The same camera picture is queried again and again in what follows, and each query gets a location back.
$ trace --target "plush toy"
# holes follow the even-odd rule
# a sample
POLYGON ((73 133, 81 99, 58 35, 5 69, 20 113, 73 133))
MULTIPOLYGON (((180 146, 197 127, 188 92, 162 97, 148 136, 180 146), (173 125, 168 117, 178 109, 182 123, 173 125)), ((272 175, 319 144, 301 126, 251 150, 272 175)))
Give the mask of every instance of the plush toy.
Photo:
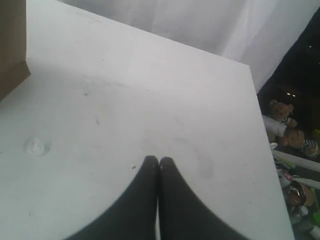
POLYGON ((305 139, 305 134, 301 130, 287 128, 284 136, 279 138, 278 143, 282 146, 298 149, 310 158, 315 158, 320 154, 318 143, 305 139))
POLYGON ((277 100, 271 100, 269 107, 271 118, 287 125, 288 128, 291 129, 297 126, 297 121, 289 117, 294 110, 294 106, 292 104, 285 104, 283 102, 278 102, 277 100))

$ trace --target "brown teddy bear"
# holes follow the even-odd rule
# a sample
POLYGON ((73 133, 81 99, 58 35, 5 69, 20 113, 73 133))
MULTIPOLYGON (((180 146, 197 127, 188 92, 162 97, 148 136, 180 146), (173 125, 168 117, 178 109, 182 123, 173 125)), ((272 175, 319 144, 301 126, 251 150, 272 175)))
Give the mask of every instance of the brown teddy bear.
MULTIPOLYGON (((292 104, 285 104, 277 100, 271 100, 269 103, 269 116, 286 125, 288 129, 294 129, 298 124, 296 120, 289 117, 293 110, 294 106, 292 104)), ((276 140, 276 135, 272 132, 267 131, 267 136, 271 143, 276 140)))
POLYGON ((288 128, 284 136, 279 138, 278 143, 282 146, 298 149, 310 158, 315 158, 320 154, 318 143, 313 140, 306 140, 305 134, 301 130, 288 128))

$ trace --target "brown box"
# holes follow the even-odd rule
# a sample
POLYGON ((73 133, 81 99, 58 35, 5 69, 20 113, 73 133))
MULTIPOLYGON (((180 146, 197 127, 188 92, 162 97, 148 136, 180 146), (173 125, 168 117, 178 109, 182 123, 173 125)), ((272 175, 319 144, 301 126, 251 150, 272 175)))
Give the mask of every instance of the brown box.
POLYGON ((26 0, 0 0, 0 101, 29 75, 26 0))

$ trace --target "stain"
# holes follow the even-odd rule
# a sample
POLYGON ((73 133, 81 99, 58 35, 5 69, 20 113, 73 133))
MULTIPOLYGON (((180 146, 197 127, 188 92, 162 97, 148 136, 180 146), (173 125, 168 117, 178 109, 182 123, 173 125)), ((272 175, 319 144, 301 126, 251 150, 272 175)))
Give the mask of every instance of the stain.
POLYGON ((175 140, 180 144, 184 145, 185 147, 188 147, 189 149, 194 151, 194 153, 196 154, 196 158, 198 160, 199 176, 205 180, 212 179, 214 176, 214 168, 213 168, 213 163, 211 158, 205 154, 202 154, 198 150, 198 148, 188 140, 181 137, 176 137, 175 140))

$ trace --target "white blob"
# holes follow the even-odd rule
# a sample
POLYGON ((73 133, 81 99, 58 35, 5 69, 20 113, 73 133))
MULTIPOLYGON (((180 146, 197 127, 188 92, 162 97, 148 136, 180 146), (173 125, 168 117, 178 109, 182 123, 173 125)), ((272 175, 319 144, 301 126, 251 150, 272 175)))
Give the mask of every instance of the white blob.
POLYGON ((45 144, 39 138, 32 139, 26 145, 26 154, 31 156, 41 156, 45 153, 45 144))

